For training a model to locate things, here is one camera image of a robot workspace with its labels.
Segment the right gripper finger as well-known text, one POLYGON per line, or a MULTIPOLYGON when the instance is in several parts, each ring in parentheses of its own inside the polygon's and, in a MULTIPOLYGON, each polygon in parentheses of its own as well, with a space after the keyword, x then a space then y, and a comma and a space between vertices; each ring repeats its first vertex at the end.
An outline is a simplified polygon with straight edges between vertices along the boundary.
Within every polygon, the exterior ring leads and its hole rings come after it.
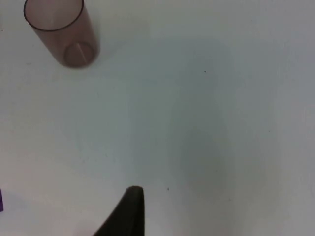
POLYGON ((145 198, 140 186, 126 189, 115 209, 94 236, 144 236, 145 198))

